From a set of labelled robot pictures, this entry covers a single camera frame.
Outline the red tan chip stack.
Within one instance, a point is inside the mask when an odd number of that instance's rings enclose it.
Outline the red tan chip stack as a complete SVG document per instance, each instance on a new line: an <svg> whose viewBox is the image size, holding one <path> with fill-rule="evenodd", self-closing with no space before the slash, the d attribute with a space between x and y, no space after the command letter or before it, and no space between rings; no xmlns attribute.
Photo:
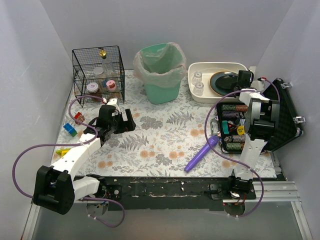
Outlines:
<svg viewBox="0 0 320 240"><path fill-rule="evenodd" d="M248 106L245 105L245 104L237 104L237 105L235 105L235 111L247 112L248 111Z"/></svg>

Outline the purple grey chip stack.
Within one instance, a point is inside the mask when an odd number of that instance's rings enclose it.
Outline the purple grey chip stack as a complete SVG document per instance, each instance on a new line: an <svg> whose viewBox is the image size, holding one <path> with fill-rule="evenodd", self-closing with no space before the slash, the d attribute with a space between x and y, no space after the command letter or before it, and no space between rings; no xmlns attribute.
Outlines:
<svg viewBox="0 0 320 240"><path fill-rule="evenodd" d="M237 118L241 118L241 114L238 111L223 111L222 117L223 118L230 118L230 119L237 119Z"/></svg>

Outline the floral table mat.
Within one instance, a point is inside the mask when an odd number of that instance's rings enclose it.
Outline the floral table mat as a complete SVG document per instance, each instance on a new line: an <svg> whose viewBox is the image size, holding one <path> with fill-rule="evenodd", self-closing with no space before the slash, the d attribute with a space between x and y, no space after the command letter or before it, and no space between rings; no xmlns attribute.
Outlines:
<svg viewBox="0 0 320 240"><path fill-rule="evenodd" d="M131 70L125 71L125 100L120 108L130 109L134 131L111 136L80 168L78 175L126 177L228 177L238 155L220 156L220 147L209 151L190 172L185 166L211 135L206 116L214 117L211 105L193 100L187 79L171 102L152 104L143 83Z"/></svg>

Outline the clear jar blue label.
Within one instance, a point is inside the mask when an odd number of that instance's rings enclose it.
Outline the clear jar blue label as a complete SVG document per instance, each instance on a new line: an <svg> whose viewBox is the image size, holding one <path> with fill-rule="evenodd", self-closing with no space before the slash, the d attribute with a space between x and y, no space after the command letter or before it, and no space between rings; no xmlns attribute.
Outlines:
<svg viewBox="0 0 320 240"><path fill-rule="evenodd" d="M105 88L107 75L104 71L104 68L101 66L95 67L93 69L93 75L94 75L95 82L99 85L99 88L100 89Z"/></svg>

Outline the green trash bin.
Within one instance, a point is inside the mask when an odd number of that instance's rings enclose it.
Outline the green trash bin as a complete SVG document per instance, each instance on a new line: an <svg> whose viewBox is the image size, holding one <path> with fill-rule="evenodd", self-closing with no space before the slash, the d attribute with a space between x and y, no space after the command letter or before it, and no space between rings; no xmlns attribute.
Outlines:
<svg viewBox="0 0 320 240"><path fill-rule="evenodd" d="M175 87L163 88L153 84L143 83L148 100L152 104L163 104L178 97L181 81Z"/></svg>

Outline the black all-in triangle button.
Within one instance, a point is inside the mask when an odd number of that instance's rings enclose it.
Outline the black all-in triangle button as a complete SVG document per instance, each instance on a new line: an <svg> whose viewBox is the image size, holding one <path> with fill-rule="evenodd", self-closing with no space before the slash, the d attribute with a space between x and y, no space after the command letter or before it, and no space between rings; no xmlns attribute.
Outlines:
<svg viewBox="0 0 320 240"><path fill-rule="evenodd" d="M232 132L234 130L236 130L239 126L234 124L234 123L231 123L231 122L227 122L227 126L228 126L228 131L229 132Z"/></svg>

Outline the yellow big blind button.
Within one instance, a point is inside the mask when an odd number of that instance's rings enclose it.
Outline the yellow big blind button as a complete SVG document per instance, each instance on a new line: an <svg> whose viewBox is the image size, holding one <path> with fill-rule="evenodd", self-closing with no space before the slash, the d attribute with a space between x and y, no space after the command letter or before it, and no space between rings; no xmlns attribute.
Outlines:
<svg viewBox="0 0 320 240"><path fill-rule="evenodd" d="M236 129L236 131L237 131L237 134L240 135L240 136L245 134L245 128L244 128L243 125L240 125L240 126Z"/></svg>

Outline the blue glazed ceramic plate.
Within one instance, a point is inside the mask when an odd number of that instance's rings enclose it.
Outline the blue glazed ceramic plate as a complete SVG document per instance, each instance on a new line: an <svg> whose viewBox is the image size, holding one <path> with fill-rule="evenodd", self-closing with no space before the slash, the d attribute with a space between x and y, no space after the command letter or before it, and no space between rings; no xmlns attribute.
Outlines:
<svg viewBox="0 0 320 240"><path fill-rule="evenodd" d="M235 72L230 72L230 71L220 71L220 72L216 72L215 74L213 74L209 80L209 85L211 87L211 89L217 93L214 89L214 84L216 82L216 80L219 78L219 77L222 77L222 76L225 76L225 75L234 75L234 76L238 76L237 73Z"/></svg>

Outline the pink lid spice jar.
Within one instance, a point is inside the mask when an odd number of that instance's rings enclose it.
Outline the pink lid spice jar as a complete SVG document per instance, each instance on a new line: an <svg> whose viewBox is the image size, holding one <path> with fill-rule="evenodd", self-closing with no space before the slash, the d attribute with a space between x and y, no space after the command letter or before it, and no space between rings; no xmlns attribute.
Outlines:
<svg viewBox="0 0 320 240"><path fill-rule="evenodd" d="M118 98L119 100L122 98L121 90L117 87L117 84L114 80L108 80L106 82L106 87L108 90L108 98Z"/></svg>

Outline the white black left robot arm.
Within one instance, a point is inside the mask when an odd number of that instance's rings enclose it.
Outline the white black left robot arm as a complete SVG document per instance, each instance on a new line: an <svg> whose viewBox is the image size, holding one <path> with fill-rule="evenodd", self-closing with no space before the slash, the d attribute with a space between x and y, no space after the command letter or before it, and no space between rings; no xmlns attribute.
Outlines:
<svg viewBox="0 0 320 240"><path fill-rule="evenodd" d="M61 215L66 214L74 201L84 197L105 197L107 183L103 177L88 174L75 179L78 171L93 153L113 134L132 132L136 128L130 109L121 112L118 99L103 104L98 116L92 119L79 141L51 166L41 166L36 173L33 203Z"/></svg>

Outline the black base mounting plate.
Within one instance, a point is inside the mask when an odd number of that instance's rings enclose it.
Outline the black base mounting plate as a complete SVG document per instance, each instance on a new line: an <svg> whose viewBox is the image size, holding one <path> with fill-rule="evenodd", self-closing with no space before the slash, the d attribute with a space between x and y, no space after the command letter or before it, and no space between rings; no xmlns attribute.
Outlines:
<svg viewBox="0 0 320 240"><path fill-rule="evenodd" d="M103 176L100 180L98 195L119 202L125 210L223 211L224 200L241 204L257 198L253 187L240 200L232 198L226 178Z"/></svg>

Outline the brown jar white lid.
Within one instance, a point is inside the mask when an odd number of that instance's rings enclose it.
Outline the brown jar white lid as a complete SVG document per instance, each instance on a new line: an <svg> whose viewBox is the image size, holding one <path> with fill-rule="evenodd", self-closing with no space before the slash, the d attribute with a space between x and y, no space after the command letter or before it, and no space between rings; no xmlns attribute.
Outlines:
<svg viewBox="0 0 320 240"><path fill-rule="evenodd" d="M96 82L91 82L86 86L87 92L90 96L102 98L99 85Z"/></svg>

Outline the blue toy brick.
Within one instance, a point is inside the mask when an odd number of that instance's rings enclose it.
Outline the blue toy brick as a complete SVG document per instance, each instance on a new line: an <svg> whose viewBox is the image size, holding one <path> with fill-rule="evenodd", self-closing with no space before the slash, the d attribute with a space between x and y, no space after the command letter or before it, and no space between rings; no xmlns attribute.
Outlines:
<svg viewBox="0 0 320 240"><path fill-rule="evenodd" d="M70 130L73 130L74 127L70 125L69 123L66 123L63 128L69 133Z"/></svg>

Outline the glass bottle gold cap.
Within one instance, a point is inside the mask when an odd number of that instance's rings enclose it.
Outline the glass bottle gold cap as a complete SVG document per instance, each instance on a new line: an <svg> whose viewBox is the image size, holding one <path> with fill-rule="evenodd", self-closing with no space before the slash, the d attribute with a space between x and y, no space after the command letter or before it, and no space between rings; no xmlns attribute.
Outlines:
<svg viewBox="0 0 320 240"><path fill-rule="evenodd" d="M99 56L101 57L102 67L106 76L108 78L115 78L117 75L113 62L108 58L106 50L104 50L102 47L99 50Z"/></svg>

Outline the yellow toy brick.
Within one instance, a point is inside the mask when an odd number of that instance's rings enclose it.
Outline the yellow toy brick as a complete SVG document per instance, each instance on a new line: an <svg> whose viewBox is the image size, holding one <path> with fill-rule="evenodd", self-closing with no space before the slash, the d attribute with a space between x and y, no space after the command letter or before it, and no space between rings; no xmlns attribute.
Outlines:
<svg viewBox="0 0 320 240"><path fill-rule="evenodd" d="M70 148L63 148L63 149L58 149L55 151L55 153L60 156L61 158L66 155L71 149Z"/></svg>

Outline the green toy brick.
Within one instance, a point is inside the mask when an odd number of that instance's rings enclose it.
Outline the green toy brick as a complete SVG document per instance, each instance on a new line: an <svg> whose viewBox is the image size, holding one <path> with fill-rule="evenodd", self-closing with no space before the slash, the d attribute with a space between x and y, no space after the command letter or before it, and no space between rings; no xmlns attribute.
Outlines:
<svg viewBox="0 0 320 240"><path fill-rule="evenodd" d="M72 129L69 131L69 134L72 136L72 137L75 137L78 133L75 129Z"/></svg>

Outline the green blue chip stack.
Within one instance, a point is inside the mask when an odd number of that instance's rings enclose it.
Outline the green blue chip stack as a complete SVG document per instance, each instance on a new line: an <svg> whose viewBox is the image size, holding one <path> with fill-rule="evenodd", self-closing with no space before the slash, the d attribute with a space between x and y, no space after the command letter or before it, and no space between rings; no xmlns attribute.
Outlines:
<svg viewBox="0 0 320 240"><path fill-rule="evenodd" d="M221 106L222 111L237 111L237 106L234 104L223 104Z"/></svg>

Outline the pink bin liner bag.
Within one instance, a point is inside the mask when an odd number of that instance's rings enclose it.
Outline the pink bin liner bag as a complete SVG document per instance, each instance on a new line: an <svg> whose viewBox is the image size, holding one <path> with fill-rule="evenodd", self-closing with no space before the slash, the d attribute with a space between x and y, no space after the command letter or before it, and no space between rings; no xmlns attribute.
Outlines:
<svg viewBox="0 0 320 240"><path fill-rule="evenodd" d="M177 43L156 44L135 54L133 70L144 84L173 88L187 74L187 59Z"/></svg>

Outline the purple toy microphone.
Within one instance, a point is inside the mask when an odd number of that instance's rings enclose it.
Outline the purple toy microphone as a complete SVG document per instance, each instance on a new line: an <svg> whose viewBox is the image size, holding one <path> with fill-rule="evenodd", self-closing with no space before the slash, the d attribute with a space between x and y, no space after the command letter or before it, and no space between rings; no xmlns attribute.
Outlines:
<svg viewBox="0 0 320 240"><path fill-rule="evenodd" d="M205 145L199 150L199 152L188 162L188 164L184 168L184 171L186 173L189 173L198 164L198 162L202 160L204 156L217 145L218 142L219 137L217 135L211 136L208 139L208 142L206 142Z"/></svg>

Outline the red owl toy block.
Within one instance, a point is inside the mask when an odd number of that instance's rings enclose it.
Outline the red owl toy block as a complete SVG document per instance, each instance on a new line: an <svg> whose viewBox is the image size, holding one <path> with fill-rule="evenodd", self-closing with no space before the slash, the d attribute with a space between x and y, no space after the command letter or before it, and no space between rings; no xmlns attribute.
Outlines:
<svg viewBox="0 0 320 240"><path fill-rule="evenodd" d="M77 112L74 116L74 121L76 125L80 125L85 121L85 116L81 112Z"/></svg>

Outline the white rectangular basin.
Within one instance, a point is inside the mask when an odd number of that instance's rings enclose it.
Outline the white rectangular basin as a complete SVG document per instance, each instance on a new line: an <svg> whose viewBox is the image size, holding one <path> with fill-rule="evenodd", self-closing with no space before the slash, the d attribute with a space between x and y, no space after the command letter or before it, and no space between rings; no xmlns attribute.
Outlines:
<svg viewBox="0 0 320 240"><path fill-rule="evenodd" d="M210 79L213 74L218 72L234 72L238 73L239 70L248 71L249 69L238 62L195 62L192 63L188 68L188 86L191 92L192 98L198 103L206 103L206 104L214 104L217 102L222 96L218 93L214 92L214 90L210 87ZM202 73L202 83L203 94L202 96L198 96L194 94L194 85L192 84L192 78L195 72Z"/></svg>

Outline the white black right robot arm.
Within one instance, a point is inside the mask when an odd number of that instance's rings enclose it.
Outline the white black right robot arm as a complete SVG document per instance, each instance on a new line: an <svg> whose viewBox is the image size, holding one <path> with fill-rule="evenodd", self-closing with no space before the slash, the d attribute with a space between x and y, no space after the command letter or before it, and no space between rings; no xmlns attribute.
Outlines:
<svg viewBox="0 0 320 240"><path fill-rule="evenodd" d="M234 199L251 191L258 158L279 126L279 91L276 90L277 100L271 100L252 88L252 81L251 71L239 70L237 81L232 85L234 92L239 93L239 100L248 107L244 124L244 147L239 163L228 177L228 191Z"/></svg>

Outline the black poker chip case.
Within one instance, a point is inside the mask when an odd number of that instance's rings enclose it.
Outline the black poker chip case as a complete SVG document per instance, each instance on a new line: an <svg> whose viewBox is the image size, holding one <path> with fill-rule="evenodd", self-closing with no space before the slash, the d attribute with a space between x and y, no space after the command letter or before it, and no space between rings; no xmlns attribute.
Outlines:
<svg viewBox="0 0 320 240"><path fill-rule="evenodd" d="M279 109L279 122L278 129L273 137L268 141L268 143L262 149L262 153L273 152L277 149L283 147L294 139L300 137L303 134L303 128L299 122L300 116L297 114L289 91L284 88L285 82L281 78L277 78L273 81L274 86L269 86L263 95L271 100L277 100L278 96L276 91L279 92L280 96L280 109ZM242 151L227 151L226 143L224 138L230 135L238 135L237 130L229 132L229 134L224 134L222 121L231 122L238 126L243 126L245 124L245 117L247 112L239 112L241 118L224 118L222 116L222 105L245 105L244 103L236 102L225 102L218 103L216 106L216 116L217 125L220 138L221 150L225 154L241 154Z"/></svg>

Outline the black small plate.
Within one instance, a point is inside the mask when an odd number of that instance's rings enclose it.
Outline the black small plate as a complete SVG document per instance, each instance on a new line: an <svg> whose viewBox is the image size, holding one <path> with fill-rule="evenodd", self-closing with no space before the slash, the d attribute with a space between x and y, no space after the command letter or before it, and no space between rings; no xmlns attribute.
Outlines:
<svg viewBox="0 0 320 240"><path fill-rule="evenodd" d="M233 91L238 80L237 75L224 75L217 78L214 83L214 90L221 96L225 96Z"/></svg>

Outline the clear cup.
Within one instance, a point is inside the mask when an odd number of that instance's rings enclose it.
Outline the clear cup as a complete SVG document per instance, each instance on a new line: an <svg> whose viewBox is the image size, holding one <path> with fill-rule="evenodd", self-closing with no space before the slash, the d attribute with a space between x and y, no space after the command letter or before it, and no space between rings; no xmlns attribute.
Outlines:
<svg viewBox="0 0 320 240"><path fill-rule="evenodd" d="M193 88L193 94L201 97L204 93L204 84L202 82L197 82Z"/></svg>
<svg viewBox="0 0 320 240"><path fill-rule="evenodd" d="M202 81L202 75L203 75L203 73L202 73L201 71L196 71L196 72L193 74L191 83L192 83L193 85L196 85L197 83L201 82L201 81Z"/></svg>

